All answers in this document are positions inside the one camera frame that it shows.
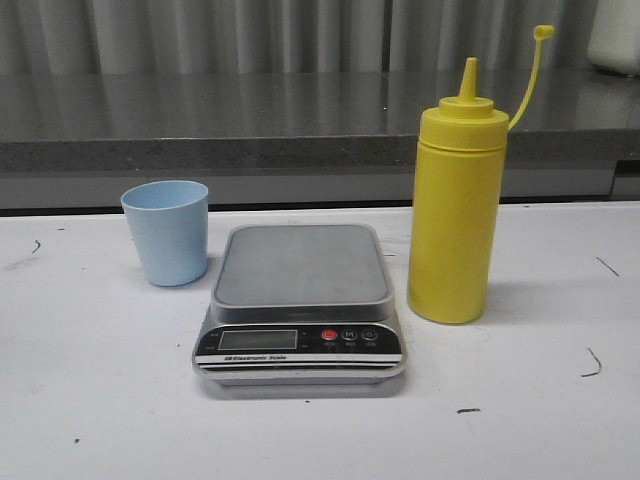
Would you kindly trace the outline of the light blue plastic cup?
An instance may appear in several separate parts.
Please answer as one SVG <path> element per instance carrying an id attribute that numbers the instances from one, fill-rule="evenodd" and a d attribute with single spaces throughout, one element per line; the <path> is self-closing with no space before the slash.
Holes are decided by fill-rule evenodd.
<path id="1" fill-rule="evenodd" d="M 198 280 L 207 270 L 208 188 L 165 180 L 126 191 L 121 204 L 143 271 L 157 286 Z"/>

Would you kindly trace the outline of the yellow squeeze bottle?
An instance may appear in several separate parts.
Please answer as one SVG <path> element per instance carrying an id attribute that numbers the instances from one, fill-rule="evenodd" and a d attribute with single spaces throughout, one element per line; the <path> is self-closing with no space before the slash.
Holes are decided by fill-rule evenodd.
<path id="1" fill-rule="evenodd" d="M 421 115 L 415 165 L 407 298 L 419 316 L 459 325 L 485 307 L 508 133 L 533 95 L 542 44 L 538 25 L 527 89 L 514 115 L 478 95 L 478 61 L 466 60 L 459 92 Z"/>

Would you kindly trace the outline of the silver electronic kitchen scale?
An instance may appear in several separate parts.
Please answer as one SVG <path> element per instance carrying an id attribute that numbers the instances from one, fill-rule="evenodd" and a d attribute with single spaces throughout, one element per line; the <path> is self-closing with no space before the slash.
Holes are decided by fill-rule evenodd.
<path id="1" fill-rule="evenodd" d="M 220 398 L 386 397 L 407 353 L 376 232 L 362 224 L 234 229 L 192 354 Z"/>

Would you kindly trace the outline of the grey stone counter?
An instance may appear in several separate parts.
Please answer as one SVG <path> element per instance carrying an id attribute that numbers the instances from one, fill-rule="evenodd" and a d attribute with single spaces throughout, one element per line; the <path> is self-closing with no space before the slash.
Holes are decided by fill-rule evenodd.
<path id="1" fill-rule="evenodd" d="M 458 71 L 9 75 L 4 214 L 117 210 L 129 188 L 190 179 L 217 210 L 404 206 L 421 113 Z M 542 72 L 509 136 L 506 203 L 635 200 L 639 82 Z"/>

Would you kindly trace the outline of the white rice cooker appliance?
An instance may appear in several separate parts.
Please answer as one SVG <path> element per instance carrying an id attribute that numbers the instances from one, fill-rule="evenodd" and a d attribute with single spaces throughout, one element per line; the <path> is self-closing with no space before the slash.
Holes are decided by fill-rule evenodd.
<path id="1" fill-rule="evenodd" d="M 639 0 L 597 2 L 587 59 L 603 70 L 639 75 Z"/>

